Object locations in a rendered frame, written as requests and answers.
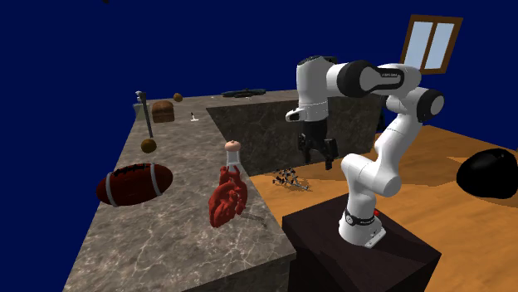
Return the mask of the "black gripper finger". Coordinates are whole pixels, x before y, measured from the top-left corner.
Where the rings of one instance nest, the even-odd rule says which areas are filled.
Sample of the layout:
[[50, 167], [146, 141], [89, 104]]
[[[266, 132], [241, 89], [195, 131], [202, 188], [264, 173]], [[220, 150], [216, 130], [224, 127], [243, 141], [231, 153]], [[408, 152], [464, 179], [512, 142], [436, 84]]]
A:
[[302, 152], [304, 163], [310, 163], [311, 154], [310, 150], [312, 147], [311, 139], [307, 138], [305, 134], [298, 135], [298, 149]]
[[325, 139], [325, 169], [331, 170], [332, 163], [339, 157], [338, 147], [335, 139]]

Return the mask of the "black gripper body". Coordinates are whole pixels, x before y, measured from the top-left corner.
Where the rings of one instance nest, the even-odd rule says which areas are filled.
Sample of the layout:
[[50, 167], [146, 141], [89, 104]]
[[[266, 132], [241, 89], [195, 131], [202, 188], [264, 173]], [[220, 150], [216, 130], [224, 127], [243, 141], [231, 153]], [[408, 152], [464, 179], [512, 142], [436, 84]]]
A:
[[304, 121], [302, 123], [302, 134], [305, 134], [307, 138], [311, 139], [311, 149], [318, 151], [325, 151], [324, 140], [327, 135], [327, 119], [318, 121]]

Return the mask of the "clear flask with pink stopper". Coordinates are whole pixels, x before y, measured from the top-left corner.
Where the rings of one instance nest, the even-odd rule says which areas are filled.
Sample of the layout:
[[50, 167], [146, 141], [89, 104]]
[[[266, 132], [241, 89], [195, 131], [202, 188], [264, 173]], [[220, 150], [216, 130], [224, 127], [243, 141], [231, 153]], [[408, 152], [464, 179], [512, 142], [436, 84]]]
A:
[[240, 173], [243, 173], [243, 168], [240, 159], [241, 144], [236, 140], [231, 140], [225, 143], [225, 150], [227, 151], [227, 170], [235, 172], [236, 168]]

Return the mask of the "dark flat elongated object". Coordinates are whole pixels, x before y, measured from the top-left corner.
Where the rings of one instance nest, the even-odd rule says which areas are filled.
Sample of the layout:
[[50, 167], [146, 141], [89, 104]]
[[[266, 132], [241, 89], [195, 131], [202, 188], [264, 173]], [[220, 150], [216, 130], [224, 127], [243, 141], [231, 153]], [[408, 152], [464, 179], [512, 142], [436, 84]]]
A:
[[223, 97], [233, 97], [233, 98], [243, 98], [243, 97], [252, 97], [255, 95], [264, 95], [266, 93], [265, 89], [243, 89], [243, 90], [231, 90], [227, 92], [223, 92]]

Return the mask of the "red anatomical heart model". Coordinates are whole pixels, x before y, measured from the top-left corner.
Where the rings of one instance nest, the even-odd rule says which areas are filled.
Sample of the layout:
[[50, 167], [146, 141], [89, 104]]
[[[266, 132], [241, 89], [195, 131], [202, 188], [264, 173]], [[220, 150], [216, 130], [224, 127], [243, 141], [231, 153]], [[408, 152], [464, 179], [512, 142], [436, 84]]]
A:
[[221, 167], [219, 185], [208, 201], [211, 226], [218, 228], [232, 220], [236, 214], [241, 215], [247, 199], [247, 185], [241, 179], [239, 168]]

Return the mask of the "dark robot stand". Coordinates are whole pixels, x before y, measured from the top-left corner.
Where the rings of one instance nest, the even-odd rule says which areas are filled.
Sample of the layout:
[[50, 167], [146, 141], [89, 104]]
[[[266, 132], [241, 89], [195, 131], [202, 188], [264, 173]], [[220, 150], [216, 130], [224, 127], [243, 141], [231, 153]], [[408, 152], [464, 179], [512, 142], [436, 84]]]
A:
[[441, 253], [383, 213], [387, 234], [373, 248], [339, 235], [346, 194], [282, 218], [296, 249], [288, 292], [424, 292]]

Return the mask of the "brown framed window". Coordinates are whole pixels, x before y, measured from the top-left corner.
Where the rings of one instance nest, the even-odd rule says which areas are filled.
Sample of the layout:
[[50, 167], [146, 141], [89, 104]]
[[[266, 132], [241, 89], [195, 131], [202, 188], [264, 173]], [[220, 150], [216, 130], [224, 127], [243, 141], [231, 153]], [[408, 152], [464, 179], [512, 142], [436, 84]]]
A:
[[418, 68], [423, 75], [445, 74], [462, 21], [462, 17], [413, 14], [400, 63]]

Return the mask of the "brown bread loaf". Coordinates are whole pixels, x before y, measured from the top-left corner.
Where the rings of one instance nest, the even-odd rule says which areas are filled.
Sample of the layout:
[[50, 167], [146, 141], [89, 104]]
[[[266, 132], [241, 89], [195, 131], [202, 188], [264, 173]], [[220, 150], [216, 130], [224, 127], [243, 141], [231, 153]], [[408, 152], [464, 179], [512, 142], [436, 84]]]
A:
[[155, 102], [152, 106], [153, 121], [156, 124], [174, 122], [174, 106], [168, 100]]

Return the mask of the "black rounded object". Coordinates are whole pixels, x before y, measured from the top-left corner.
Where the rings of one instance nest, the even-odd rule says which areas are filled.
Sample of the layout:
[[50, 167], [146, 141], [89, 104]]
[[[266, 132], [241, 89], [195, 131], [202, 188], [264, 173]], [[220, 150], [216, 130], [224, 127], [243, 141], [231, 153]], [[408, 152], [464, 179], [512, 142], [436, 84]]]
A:
[[518, 192], [518, 160], [503, 148], [483, 150], [461, 164], [456, 181], [475, 197], [511, 198]]

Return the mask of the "dark grey hammer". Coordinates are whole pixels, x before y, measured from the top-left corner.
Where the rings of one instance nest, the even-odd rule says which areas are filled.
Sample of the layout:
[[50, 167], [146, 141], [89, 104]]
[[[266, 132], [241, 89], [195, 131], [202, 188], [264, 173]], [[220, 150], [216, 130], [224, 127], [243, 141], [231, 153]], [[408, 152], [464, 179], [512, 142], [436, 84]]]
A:
[[152, 139], [154, 137], [154, 135], [153, 135], [153, 130], [152, 130], [151, 123], [150, 123], [148, 106], [146, 103], [146, 93], [143, 91], [137, 90], [135, 92], [135, 94], [137, 95], [137, 100], [142, 104], [143, 111], [144, 111], [144, 117], [145, 117], [147, 128], [149, 131], [149, 137]]

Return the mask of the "dark red american football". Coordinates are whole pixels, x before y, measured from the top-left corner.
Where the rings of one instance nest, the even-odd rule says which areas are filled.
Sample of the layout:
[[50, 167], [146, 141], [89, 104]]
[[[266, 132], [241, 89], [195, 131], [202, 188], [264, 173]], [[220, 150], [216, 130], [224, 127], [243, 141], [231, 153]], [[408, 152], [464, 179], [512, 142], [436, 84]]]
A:
[[173, 173], [157, 163], [137, 163], [108, 173], [96, 188], [97, 198], [112, 207], [133, 206], [161, 196]]

